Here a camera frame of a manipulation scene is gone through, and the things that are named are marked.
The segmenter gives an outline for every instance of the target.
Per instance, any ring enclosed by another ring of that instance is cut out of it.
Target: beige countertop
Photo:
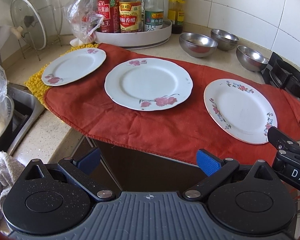
[[[194,58],[181,49],[178,37],[179,35],[173,34],[169,41],[163,45],[149,49],[139,49],[135,50],[135,52],[208,65],[237,74],[257,83],[264,83],[260,73],[250,72],[240,65],[235,49],[228,52],[217,49],[215,53],[207,58]],[[258,50],[268,58],[271,55],[269,50],[251,42],[243,40],[240,43]],[[28,51],[26,59],[22,58],[13,65],[5,67],[8,80],[12,83],[24,85],[24,82],[32,74],[65,53],[69,48],[70,45],[61,47],[59,44],[54,44],[41,52],[41,61],[38,60],[33,50]],[[25,136],[13,156],[24,165],[27,165],[33,158],[40,158],[43,163],[57,162],[61,158],[71,155],[81,138],[82,135],[79,132],[62,122],[48,110],[45,110]]]

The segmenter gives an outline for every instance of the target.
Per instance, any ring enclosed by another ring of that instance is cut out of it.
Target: floral plate
[[[105,90],[117,104],[139,111],[165,110],[184,102],[193,87],[188,72],[159,58],[137,58],[117,65]]]
[[[48,86],[66,85],[95,71],[105,59],[102,49],[78,49],[52,61],[41,79]]]
[[[268,142],[268,129],[278,126],[268,100],[255,88],[234,79],[218,79],[204,90],[213,120],[228,134],[250,144]]]

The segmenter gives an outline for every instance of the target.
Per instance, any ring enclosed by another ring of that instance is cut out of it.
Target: sauce bottle
[[[141,0],[119,0],[122,33],[142,31]]]
[[[145,0],[144,31],[155,31],[163,25],[163,0]]]
[[[119,0],[98,0],[98,13],[105,17],[99,32],[120,32]]]
[[[182,33],[185,2],[186,0],[169,0],[168,19],[172,21],[172,33],[174,34]]]

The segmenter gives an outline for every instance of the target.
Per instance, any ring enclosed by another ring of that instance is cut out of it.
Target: yellow chenille mat
[[[99,46],[99,44],[88,44],[88,45],[83,45],[83,46],[78,46],[78,47],[72,47],[70,50],[68,50],[65,54],[71,52],[71,51],[75,51],[77,49],[84,49],[84,48],[97,48]],[[43,101],[43,96],[45,94],[45,92],[52,88],[51,86],[47,86],[45,85],[42,80],[41,80],[41,76],[42,73],[44,71],[44,69],[48,66],[49,64],[46,64],[45,66],[43,66],[37,73],[33,74],[26,82],[25,85],[27,86],[27,88],[31,91],[31,93],[38,98],[38,100],[40,101],[41,104],[44,105],[44,101]]]

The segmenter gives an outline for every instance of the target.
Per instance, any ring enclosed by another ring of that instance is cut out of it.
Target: white tray
[[[97,43],[108,43],[129,49],[142,49],[163,44],[171,36],[172,23],[163,21],[162,29],[139,33],[97,33]]]

